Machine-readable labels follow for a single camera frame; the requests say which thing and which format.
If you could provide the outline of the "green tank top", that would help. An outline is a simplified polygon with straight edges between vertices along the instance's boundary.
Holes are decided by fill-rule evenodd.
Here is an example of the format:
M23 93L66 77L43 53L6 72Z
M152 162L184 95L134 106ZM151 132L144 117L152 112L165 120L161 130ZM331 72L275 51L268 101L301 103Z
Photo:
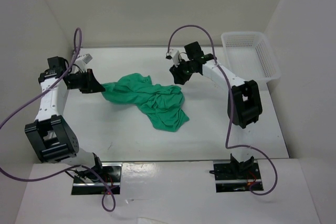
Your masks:
M182 109L185 101L182 89L176 85L153 84L150 76L132 73L102 86L105 100L135 105L157 130L177 132L190 120Z

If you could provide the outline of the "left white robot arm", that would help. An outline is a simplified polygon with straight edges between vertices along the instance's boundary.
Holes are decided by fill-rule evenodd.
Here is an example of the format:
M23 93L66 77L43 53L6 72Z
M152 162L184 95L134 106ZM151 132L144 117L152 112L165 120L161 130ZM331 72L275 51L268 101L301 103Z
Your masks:
M86 176L91 181L98 182L104 176L100 158L79 147L78 138L64 119L69 90L76 89L83 94L105 91L94 77L92 69L87 68L91 60L90 54L79 56L69 73L58 82L57 79L67 70L69 63L62 57L48 58L49 68L38 78L46 95L40 101L33 123L25 126L25 134L41 162L84 164L88 166Z

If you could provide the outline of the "aluminium table edge rail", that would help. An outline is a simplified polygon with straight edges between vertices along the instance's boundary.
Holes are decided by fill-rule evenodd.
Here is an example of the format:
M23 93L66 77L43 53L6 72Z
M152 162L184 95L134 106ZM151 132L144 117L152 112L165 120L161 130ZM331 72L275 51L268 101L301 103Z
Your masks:
M72 56L71 56L71 60L75 60L78 58L79 54L80 54L80 47L76 47L73 52L72 52Z

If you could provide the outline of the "white plastic mesh basket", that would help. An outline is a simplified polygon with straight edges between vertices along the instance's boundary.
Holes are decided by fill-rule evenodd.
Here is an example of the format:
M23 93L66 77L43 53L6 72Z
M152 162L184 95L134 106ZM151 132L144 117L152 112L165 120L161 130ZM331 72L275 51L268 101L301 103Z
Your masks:
M227 68L245 80L268 83L278 80L281 72L265 34L235 31L221 34Z

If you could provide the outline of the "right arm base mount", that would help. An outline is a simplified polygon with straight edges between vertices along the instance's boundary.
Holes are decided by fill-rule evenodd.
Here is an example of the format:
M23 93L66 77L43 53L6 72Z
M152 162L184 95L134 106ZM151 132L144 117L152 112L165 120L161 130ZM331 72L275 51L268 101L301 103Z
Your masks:
M238 175L234 174L229 162L214 162L209 173L214 176L217 193L249 191L250 186L255 191L263 191L264 189L257 162Z

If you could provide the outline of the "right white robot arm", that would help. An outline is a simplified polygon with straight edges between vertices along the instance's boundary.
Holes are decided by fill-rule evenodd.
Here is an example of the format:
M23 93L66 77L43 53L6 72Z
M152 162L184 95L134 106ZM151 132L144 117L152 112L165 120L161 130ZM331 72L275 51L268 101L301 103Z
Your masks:
M229 145L229 138L233 126L245 129L247 125L256 123L262 113L262 105L259 87L256 81L247 81L232 73L219 63L213 53L205 54L198 42L184 46L184 60L177 49L168 48L166 59L173 61L169 69L173 76L174 83L184 85L190 80L192 74L209 78L217 86L228 93L227 115L229 118L228 130L225 140L225 148L233 150L236 148L248 148L246 144Z

